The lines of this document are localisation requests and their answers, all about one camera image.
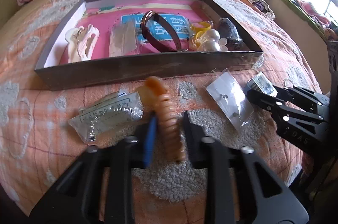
brown watch strap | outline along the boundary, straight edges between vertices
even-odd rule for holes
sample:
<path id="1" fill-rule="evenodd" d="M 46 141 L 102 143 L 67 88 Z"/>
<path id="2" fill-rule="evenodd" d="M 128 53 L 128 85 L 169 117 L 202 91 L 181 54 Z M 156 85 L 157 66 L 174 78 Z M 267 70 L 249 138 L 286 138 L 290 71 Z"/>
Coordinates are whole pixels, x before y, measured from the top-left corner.
<path id="1" fill-rule="evenodd" d="M 150 20 L 153 20 L 159 23 L 169 33 L 169 35 L 172 37 L 175 43 L 176 50 L 169 46 L 164 45 L 150 33 L 149 29 L 146 26 L 147 22 Z M 142 22 L 141 22 L 141 30 L 142 30 L 143 37 L 147 39 L 149 44 L 151 44 L 159 52 L 174 52 L 174 51 L 180 51 L 182 49 L 180 38 L 177 35 L 176 31 L 161 15 L 159 15 L 155 11 L 149 11 L 144 15 Z"/>

screw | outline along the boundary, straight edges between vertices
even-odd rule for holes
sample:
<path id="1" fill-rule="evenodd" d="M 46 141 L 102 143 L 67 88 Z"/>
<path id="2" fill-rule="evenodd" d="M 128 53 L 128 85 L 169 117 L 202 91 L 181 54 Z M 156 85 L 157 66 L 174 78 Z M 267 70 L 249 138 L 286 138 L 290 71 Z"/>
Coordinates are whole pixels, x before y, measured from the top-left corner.
<path id="1" fill-rule="evenodd" d="M 90 145 L 87 149 L 86 152 L 88 153 L 97 153 L 99 151 L 99 148 L 95 145 Z"/>
<path id="2" fill-rule="evenodd" d="M 241 152 L 242 153 L 248 154 L 248 153 L 253 153 L 254 151 L 255 150 L 252 147 L 250 147 L 250 146 L 241 147 Z"/>
<path id="3" fill-rule="evenodd" d="M 128 136 L 124 140 L 127 143 L 136 143 L 138 141 L 136 136 Z"/>
<path id="4" fill-rule="evenodd" d="M 205 137 L 202 137 L 202 142 L 206 143 L 206 144 L 210 144 L 210 143 L 214 143 L 215 140 L 214 140 L 214 138 L 212 138 L 210 136 L 205 136 Z"/>

blue label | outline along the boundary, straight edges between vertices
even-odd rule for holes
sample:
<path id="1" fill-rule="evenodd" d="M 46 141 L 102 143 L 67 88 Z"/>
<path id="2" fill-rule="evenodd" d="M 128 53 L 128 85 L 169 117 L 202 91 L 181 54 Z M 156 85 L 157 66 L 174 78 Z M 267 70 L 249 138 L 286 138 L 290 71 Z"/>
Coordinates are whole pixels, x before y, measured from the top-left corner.
<path id="1" fill-rule="evenodd" d="M 142 31 L 140 29 L 141 20 L 144 14 L 129 14 L 123 15 L 121 17 L 121 23 L 125 24 L 127 21 L 134 20 L 135 28 L 137 29 L 137 39 L 140 43 L 146 41 L 146 39 L 142 35 Z M 188 21 L 182 15 L 176 14 L 161 14 L 161 16 L 175 29 L 177 35 L 180 39 L 189 38 L 189 24 Z M 151 34 L 157 40 L 172 40 L 172 37 L 169 33 L 157 22 L 149 21 L 147 23 L 147 27 L 149 28 Z"/>

bedspread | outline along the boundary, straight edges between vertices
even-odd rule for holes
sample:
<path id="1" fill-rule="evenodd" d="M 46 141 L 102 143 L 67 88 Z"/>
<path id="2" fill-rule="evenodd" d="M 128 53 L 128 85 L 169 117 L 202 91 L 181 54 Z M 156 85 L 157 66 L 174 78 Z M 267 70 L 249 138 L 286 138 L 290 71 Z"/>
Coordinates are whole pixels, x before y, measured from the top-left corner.
<path id="1" fill-rule="evenodd" d="M 123 87 L 142 82 L 50 92 L 33 69 L 44 44 L 78 0 L 34 0 L 0 31 L 0 183 L 29 214 L 34 205 L 86 148 L 68 119 L 78 108 Z M 258 71 L 280 87 L 297 84 L 320 92 L 304 56 L 290 37 L 247 0 L 214 0 L 251 34 L 264 51 L 250 70 L 232 74 L 242 86 Z M 255 109 L 241 132 L 234 130 L 204 91 L 202 75 L 167 78 L 179 112 L 189 110 L 193 123 L 224 144 L 253 146 L 266 163 L 290 184 L 300 170 L 301 151 L 276 135 L 271 115 Z M 107 146 L 131 134 L 129 126 L 100 143 Z M 203 223 L 206 174 L 189 162 L 168 165 L 156 149 L 149 169 L 133 172 L 137 223 Z"/>

clear plastic bag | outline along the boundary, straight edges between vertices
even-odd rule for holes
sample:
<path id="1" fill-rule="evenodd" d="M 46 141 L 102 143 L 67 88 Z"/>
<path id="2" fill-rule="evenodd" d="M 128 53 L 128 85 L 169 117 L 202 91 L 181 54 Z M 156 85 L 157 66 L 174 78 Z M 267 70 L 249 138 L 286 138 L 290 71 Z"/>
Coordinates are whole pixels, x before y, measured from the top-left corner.
<path id="1" fill-rule="evenodd" d="M 219 19 L 216 29 L 219 32 L 220 38 L 227 39 L 227 47 L 230 51 L 246 50 L 246 44 L 239 36 L 236 26 L 228 18 Z"/>
<path id="2" fill-rule="evenodd" d="M 133 19 L 112 28 L 109 42 L 109 57 L 140 54 L 137 30 Z"/>
<path id="3" fill-rule="evenodd" d="M 248 123 L 254 108 L 228 69 L 221 73 L 212 71 L 207 76 L 212 78 L 207 80 L 204 87 L 231 124 L 239 131 L 242 126 Z"/>
<path id="4" fill-rule="evenodd" d="M 213 21 L 189 21 L 189 48 L 196 51 L 200 44 L 199 38 L 209 29 L 212 29 Z"/>
<path id="5" fill-rule="evenodd" d="M 272 97 L 276 97 L 278 94 L 277 90 L 271 84 L 269 79 L 261 71 L 258 74 L 256 74 L 252 79 L 250 79 L 246 83 L 246 85 L 247 85 L 246 89 L 254 89 L 256 91 L 265 93 Z"/>
<path id="6" fill-rule="evenodd" d="M 92 111 L 93 109 L 100 107 L 102 105 L 102 103 L 109 101 L 111 99 L 117 98 L 117 97 L 121 97 L 124 95 L 129 94 L 129 92 L 126 89 L 119 89 L 119 91 L 117 92 L 113 92 L 110 94 L 107 94 L 106 96 L 102 97 L 101 99 L 95 101 L 92 105 L 87 106 L 87 107 L 83 107 L 79 109 L 79 113 L 83 114 L 83 113 L 87 113 L 89 111 Z"/>
<path id="7" fill-rule="evenodd" d="M 84 143 L 92 143 L 107 131 L 120 129 L 142 118 L 143 105 L 137 92 L 105 100 L 82 109 L 68 121 Z"/>

